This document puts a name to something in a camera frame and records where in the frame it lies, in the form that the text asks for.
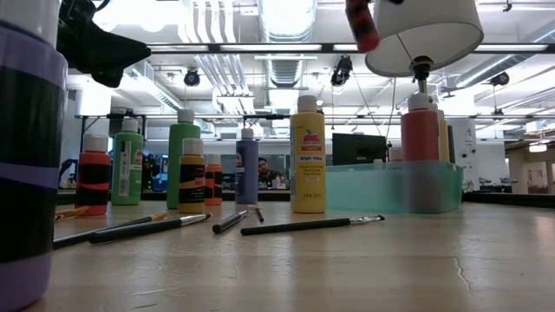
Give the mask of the black background monitor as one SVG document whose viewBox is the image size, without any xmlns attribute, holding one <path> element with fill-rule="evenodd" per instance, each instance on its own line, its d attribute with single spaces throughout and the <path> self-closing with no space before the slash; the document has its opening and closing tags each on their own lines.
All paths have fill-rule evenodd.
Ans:
<svg viewBox="0 0 555 312">
<path fill-rule="evenodd" d="M 334 133 L 332 135 L 332 165 L 356 165 L 386 160 L 386 138 L 383 136 Z"/>
</svg>

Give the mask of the small ochre paint bottle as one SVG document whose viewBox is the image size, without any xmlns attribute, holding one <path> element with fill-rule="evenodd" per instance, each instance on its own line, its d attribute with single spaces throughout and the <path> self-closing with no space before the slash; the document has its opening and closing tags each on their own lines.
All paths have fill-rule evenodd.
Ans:
<svg viewBox="0 0 555 312">
<path fill-rule="evenodd" d="M 205 209 L 205 174 L 206 162 L 202 140 L 183 139 L 178 196 L 180 214 L 197 214 Z"/>
</svg>

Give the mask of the white shade chrome table lamp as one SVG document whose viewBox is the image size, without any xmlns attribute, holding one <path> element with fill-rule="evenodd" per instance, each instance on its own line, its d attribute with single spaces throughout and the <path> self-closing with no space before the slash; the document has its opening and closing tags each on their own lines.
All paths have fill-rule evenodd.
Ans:
<svg viewBox="0 0 555 312">
<path fill-rule="evenodd" d="M 429 73 L 474 51 L 484 34 L 474 0 L 376 0 L 382 41 L 366 56 L 374 73 L 411 76 L 428 96 Z"/>
</svg>

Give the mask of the large green paint bottle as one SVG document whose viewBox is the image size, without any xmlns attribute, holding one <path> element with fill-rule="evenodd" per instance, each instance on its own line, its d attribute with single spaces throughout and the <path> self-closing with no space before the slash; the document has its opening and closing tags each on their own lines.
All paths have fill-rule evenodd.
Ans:
<svg viewBox="0 0 555 312">
<path fill-rule="evenodd" d="M 180 157 L 182 155 L 183 139 L 199 139 L 200 127 L 194 124 L 194 111 L 180 109 L 177 112 L 177 122 L 169 128 L 168 173 L 166 190 L 166 207 L 177 210 L 179 204 Z"/>
</svg>

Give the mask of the background black frame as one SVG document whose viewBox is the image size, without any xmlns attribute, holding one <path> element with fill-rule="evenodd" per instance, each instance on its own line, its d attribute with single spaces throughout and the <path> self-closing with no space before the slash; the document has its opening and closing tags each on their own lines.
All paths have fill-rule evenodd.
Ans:
<svg viewBox="0 0 555 312">
<path fill-rule="evenodd" d="M 82 120 L 82 131 L 87 128 L 87 120 L 91 119 L 90 125 L 94 121 L 100 119 L 109 120 L 125 120 L 125 119 L 139 119 L 142 127 L 146 127 L 150 120 L 158 121 L 177 121 L 176 114 L 107 114 L 107 115 L 76 115 L 76 119 Z M 264 120 L 288 120 L 291 116 L 289 114 L 198 114 L 194 119 L 199 123 L 212 123 L 218 124 L 241 124 L 243 127 L 249 127 L 251 124 L 259 123 Z M 325 124 L 328 126 L 370 126 L 382 136 L 387 136 L 386 141 L 394 141 L 395 139 L 390 136 L 391 132 L 384 131 L 380 127 L 391 129 L 393 125 L 400 125 L 402 116 L 400 114 L 328 114 L 324 115 Z M 474 120 L 479 126 L 489 128 L 493 126 L 501 126 L 508 124 L 525 124 L 536 120 L 552 120 L 555 122 L 555 114 L 525 114 L 525 115 L 447 115 L 447 120 Z"/>
</svg>

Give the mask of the large purple paint bottle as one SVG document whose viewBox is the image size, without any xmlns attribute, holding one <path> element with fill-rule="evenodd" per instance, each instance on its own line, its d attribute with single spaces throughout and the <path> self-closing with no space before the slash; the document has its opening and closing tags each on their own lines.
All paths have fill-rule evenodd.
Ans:
<svg viewBox="0 0 555 312">
<path fill-rule="evenodd" d="M 258 142 L 251 128 L 241 130 L 235 157 L 235 202 L 255 205 L 258 202 Z"/>
</svg>

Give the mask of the large pink paint bottle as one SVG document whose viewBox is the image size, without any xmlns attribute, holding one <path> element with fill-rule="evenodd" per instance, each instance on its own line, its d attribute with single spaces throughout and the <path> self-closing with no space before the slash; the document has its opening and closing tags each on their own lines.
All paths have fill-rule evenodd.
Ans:
<svg viewBox="0 0 555 312">
<path fill-rule="evenodd" d="M 411 212 L 433 213 L 439 206 L 433 169 L 440 160 L 439 123 L 425 93 L 408 99 L 401 126 L 405 205 Z"/>
</svg>

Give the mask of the small magenta paint bottle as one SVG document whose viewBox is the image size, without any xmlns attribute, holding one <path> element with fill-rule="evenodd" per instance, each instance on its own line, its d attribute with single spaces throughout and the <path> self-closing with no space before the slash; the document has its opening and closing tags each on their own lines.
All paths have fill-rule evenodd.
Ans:
<svg viewBox="0 0 555 312">
<path fill-rule="evenodd" d="M 357 49 L 364 53 L 375 50 L 381 38 L 369 10 L 369 0 L 345 0 L 345 13 Z"/>
</svg>

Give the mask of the light green labelled paint bottle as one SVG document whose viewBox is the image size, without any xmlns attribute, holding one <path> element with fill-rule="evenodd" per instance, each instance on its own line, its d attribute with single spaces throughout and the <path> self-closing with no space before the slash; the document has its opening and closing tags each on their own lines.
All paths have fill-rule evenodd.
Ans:
<svg viewBox="0 0 555 312">
<path fill-rule="evenodd" d="M 125 119 L 114 136 L 112 205 L 138 205 L 141 197 L 143 136 L 139 123 Z"/>
</svg>

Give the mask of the black overhead crossbar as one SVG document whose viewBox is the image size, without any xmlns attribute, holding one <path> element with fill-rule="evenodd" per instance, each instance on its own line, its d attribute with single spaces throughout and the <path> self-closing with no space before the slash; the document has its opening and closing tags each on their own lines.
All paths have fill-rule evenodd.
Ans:
<svg viewBox="0 0 555 312">
<path fill-rule="evenodd" d="M 361 54 L 354 43 L 150 43 L 153 55 Z M 555 43 L 483 43 L 472 54 L 555 55 Z"/>
</svg>

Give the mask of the large dark teal paint bottle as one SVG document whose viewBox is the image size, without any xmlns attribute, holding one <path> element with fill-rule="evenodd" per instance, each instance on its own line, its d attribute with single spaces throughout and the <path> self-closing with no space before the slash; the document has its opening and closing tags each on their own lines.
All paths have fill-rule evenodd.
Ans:
<svg viewBox="0 0 555 312">
<path fill-rule="evenodd" d="M 456 163 L 455 148 L 454 148 L 454 132 L 451 125 L 447 126 L 447 146 L 449 161 L 453 164 Z"/>
</svg>

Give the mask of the silver ceiling duct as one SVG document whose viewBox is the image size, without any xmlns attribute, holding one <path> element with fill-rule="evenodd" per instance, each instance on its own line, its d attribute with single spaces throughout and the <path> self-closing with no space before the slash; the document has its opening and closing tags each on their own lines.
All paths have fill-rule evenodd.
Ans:
<svg viewBox="0 0 555 312">
<path fill-rule="evenodd" d="M 270 43 L 309 42 L 317 0 L 257 0 L 261 39 Z M 304 61 L 269 60 L 266 71 L 277 88 L 294 88 L 301 81 Z"/>
</svg>

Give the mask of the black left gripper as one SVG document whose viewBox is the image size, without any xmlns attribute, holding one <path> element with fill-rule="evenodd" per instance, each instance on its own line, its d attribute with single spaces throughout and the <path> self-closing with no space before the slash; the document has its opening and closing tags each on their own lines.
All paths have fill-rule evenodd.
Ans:
<svg viewBox="0 0 555 312">
<path fill-rule="evenodd" d="M 144 42 L 101 29 L 93 22 L 95 12 L 91 0 L 62 0 L 56 49 L 70 68 L 117 88 L 123 68 L 146 59 L 152 51 Z"/>
</svg>

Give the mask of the small orange paint bottle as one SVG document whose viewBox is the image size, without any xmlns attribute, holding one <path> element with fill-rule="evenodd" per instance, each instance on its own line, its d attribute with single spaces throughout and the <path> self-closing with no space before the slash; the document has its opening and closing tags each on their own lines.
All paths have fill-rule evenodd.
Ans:
<svg viewBox="0 0 555 312">
<path fill-rule="evenodd" d="M 205 177 L 205 204 L 222 205 L 223 167 L 220 154 L 207 155 Z"/>
</svg>

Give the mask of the large yellow-orange paint bottle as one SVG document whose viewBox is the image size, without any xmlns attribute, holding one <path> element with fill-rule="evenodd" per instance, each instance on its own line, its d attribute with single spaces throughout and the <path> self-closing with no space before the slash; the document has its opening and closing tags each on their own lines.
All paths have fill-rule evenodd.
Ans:
<svg viewBox="0 0 555 312">
<path fill-rule="evenodd" d="M 439 127 L 439 152 L 440 160 L 449 161 L 449 145 L 448 145 L 448 130 L 447 121 L 445 119 L 444 112 L 442 110 L 438 111 L 438 127 Z"/>
</svg>

